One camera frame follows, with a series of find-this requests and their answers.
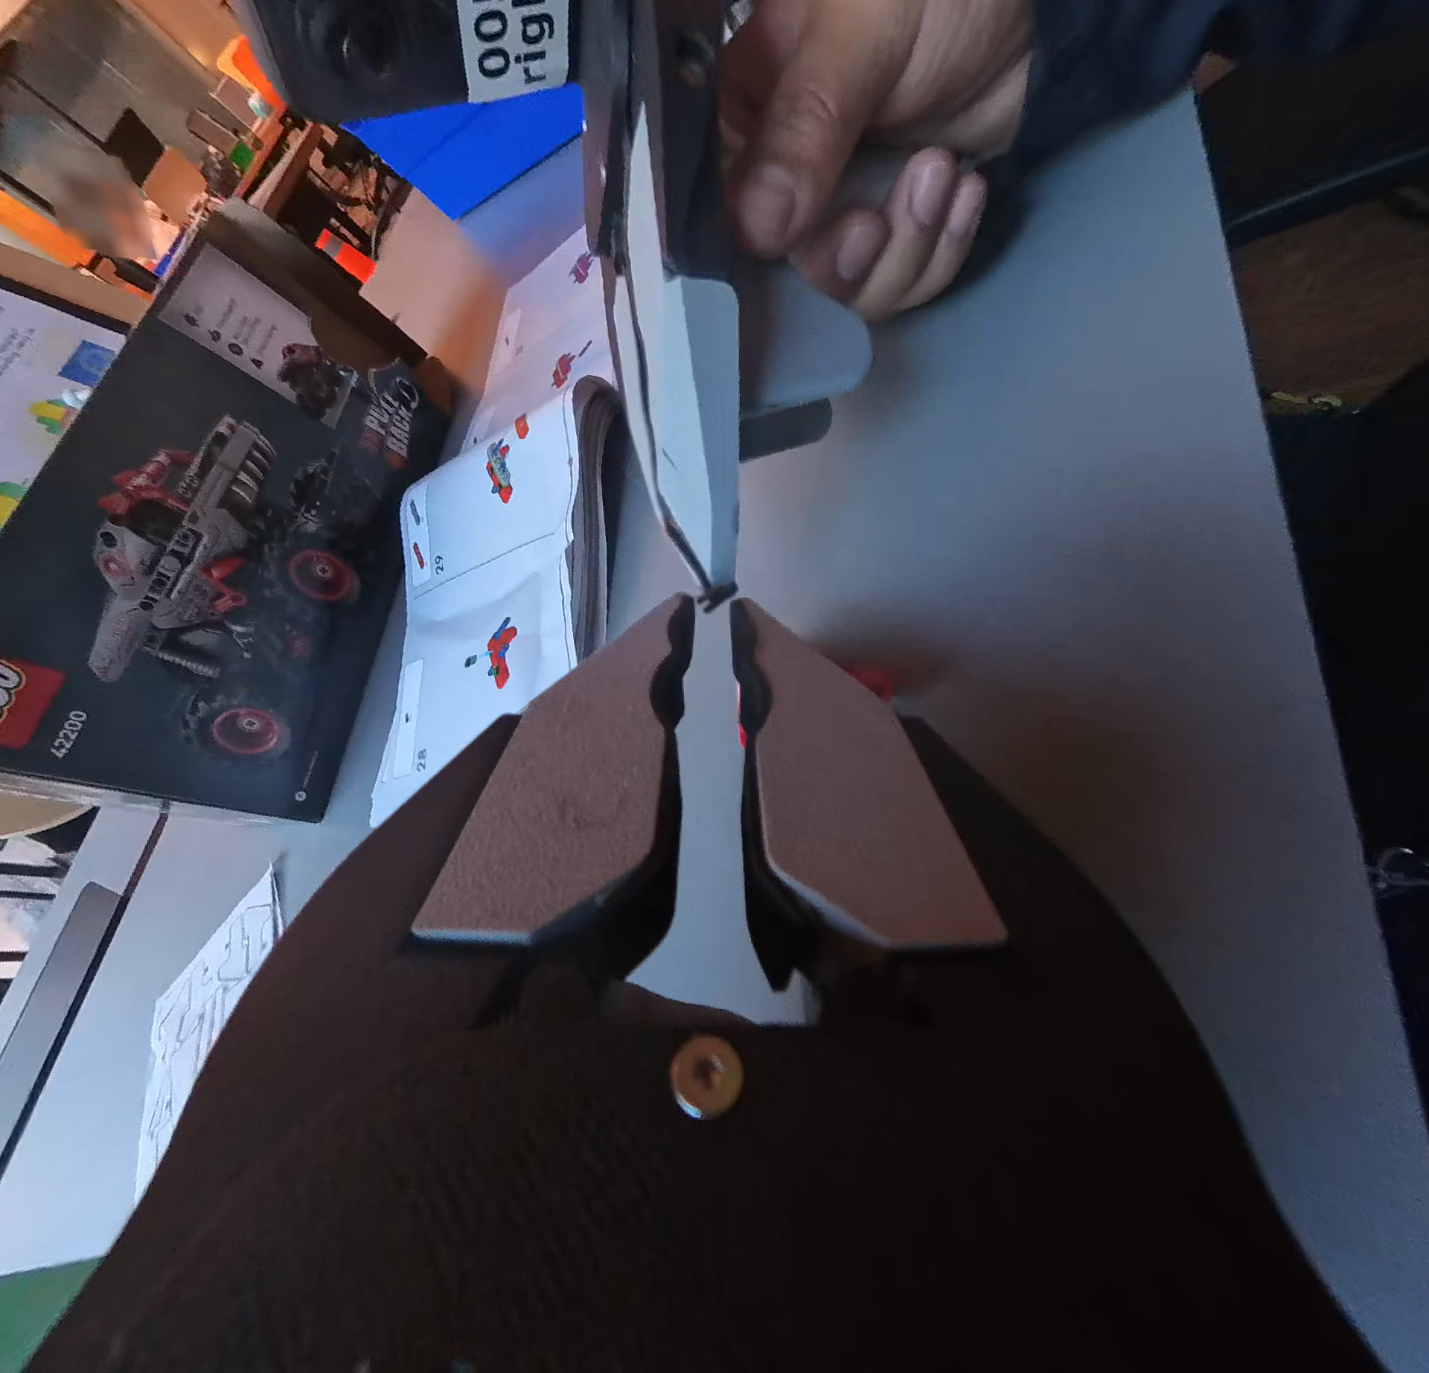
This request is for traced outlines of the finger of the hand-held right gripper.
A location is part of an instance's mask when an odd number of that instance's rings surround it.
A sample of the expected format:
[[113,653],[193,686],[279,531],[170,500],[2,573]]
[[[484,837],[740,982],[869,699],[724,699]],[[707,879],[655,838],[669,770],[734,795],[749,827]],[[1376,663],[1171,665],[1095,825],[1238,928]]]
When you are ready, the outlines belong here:
[[661,250],[652,126],[634,113],[612,344],[634,455],[701,607],[738,588],[740,304],[728,281],[680,275]]

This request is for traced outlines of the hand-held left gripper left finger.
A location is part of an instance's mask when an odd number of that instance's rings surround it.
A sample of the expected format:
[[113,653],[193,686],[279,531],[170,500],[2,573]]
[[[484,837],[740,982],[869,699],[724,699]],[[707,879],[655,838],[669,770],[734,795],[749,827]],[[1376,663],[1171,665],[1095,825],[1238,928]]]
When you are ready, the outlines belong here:
[[411,934],[625,978],[675,911],[676,730],[694,598],[673,594],[533,699]]

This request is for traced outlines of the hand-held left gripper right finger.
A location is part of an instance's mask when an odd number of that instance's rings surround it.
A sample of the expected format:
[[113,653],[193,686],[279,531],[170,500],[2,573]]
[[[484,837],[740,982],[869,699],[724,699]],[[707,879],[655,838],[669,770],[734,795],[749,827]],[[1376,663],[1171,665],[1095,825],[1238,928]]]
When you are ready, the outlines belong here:
[[1009,940],[892,703],[751,600],[728,611],[745,921],[774,989]]

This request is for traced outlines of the red lego piece with blue pins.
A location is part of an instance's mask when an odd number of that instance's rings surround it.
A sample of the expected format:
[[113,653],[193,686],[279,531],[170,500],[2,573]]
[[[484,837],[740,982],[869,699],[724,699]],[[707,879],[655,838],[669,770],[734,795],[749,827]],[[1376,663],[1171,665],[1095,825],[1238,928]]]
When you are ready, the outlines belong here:
[[[843,672],[847,672],[850,678],[854,678],[862,688],[871,691],[879,701],[892,705],[896,697],[894,684],[890,676],[883,668],[875,668],[862,663],[847,663],[839,665]],[[740,735],[740,747],[741,751],[747,749],[747,731],[743,722],[743,697],[741,697],[741,686],[736,684],[736,718],[738,718],[738,735]]]

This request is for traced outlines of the person's right forearm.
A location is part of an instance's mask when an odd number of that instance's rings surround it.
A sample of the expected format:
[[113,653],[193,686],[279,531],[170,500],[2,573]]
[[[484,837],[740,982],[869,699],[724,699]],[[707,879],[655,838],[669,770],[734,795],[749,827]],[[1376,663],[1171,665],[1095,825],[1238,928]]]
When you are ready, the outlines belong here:
[[1425,29],[1427,0],[1032,0],[1032,65],[1011,157],[1036,168],[1152,111],[1206,54],[1307,63]]

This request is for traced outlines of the open lego instruction booklet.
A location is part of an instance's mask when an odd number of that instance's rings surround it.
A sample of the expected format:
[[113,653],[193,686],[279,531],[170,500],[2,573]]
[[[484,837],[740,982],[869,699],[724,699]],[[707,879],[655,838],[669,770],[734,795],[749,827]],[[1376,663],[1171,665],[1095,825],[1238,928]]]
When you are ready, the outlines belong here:
[[604,646],[625,443],[579,225],[510,285],[455,457],[401,500],[405,630],[371,827]]

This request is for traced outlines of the black lego set box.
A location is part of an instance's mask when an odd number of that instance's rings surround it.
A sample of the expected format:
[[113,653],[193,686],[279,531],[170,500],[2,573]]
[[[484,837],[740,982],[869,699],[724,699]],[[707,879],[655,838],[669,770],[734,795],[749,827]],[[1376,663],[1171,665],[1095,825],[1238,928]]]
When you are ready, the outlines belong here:
[[321,821],[453,399],[277,224],[201,224],[4,525],[4,795]]

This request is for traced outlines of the person's right hand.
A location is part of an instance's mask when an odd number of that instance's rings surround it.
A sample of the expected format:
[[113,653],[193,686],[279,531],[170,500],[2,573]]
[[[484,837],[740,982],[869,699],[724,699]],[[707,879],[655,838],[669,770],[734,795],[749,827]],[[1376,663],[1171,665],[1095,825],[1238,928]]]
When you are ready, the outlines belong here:
[[724,46],[726,203],[868,323],[944,292],[1011,151],[1034,0],[761,0]]

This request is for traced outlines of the orange storage bin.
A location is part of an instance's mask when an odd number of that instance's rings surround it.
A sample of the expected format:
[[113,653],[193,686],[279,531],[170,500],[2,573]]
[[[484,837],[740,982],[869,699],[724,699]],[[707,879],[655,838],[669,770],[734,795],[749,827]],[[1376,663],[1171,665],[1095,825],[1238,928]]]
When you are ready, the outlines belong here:
[[260,96],[270,113],[287,109],[273,82],[266,77],[252,42],[245,34],[233,36],[218,54],[216,65],[226,78],[239,82],[249,94]]

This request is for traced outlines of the blue panel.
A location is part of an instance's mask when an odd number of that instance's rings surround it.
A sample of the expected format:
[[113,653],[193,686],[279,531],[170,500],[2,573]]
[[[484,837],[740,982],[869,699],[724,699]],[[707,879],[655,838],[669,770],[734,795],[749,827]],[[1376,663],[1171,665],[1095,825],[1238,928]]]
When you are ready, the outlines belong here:
[[581,88],[495,103],[455,103],[344,124],[390,172],[451,220],[581,138]]

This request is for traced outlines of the tan cardboard box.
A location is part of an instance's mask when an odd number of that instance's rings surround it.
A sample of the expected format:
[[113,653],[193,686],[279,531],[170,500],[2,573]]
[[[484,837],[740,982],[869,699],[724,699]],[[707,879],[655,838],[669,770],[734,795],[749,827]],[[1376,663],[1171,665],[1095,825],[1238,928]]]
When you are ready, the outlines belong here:
[[472,405],[522,351],[516,285],[543,260],[543,229],[493,201],[464,220],[411,189],[386,224],[361,294],[445,372]]

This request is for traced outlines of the background shelving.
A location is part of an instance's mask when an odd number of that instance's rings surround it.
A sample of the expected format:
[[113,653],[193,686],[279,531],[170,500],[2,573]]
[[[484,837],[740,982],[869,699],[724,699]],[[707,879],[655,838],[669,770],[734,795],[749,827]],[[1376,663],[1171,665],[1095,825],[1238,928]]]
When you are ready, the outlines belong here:
[[4,191],[54,218],[101,155],[140,180],[164,149],[252,147],[266,105],[220,65],[237,36],[231,0],[4,0]]

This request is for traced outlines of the white line-drawing paper sheet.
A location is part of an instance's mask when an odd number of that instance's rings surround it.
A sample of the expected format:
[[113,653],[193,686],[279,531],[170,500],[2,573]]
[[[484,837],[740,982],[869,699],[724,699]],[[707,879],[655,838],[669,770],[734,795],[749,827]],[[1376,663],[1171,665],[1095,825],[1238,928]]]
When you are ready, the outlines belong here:
[[270,863],[153,1006],[134,1201],[145,1196],[224,1026],[283,936]]

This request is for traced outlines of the computer monitor screen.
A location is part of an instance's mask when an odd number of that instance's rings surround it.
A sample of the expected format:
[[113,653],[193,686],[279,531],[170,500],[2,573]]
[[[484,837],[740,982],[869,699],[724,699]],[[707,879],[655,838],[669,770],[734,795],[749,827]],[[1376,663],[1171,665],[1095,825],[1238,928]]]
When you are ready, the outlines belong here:
[[115,363],[128,329],[2,283],[2,525]]

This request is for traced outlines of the silver laptop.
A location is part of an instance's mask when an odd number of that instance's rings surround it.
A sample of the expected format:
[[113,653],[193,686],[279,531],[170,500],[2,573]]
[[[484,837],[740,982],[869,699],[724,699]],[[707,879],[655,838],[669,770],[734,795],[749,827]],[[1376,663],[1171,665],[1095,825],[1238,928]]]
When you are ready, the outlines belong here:
[[84,884],[67,915],[48,922],[48,945],[27,955],[17,987],[4,997],[2,1171],[19,1148],[126,903],[113,888]]

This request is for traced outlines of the green object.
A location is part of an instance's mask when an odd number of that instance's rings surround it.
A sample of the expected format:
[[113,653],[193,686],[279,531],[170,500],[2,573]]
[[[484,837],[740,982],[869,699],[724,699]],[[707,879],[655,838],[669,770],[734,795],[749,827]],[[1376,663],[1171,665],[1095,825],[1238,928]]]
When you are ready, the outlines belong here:
[[2,1371],[23,1371],[100,1259],[2,1276]]

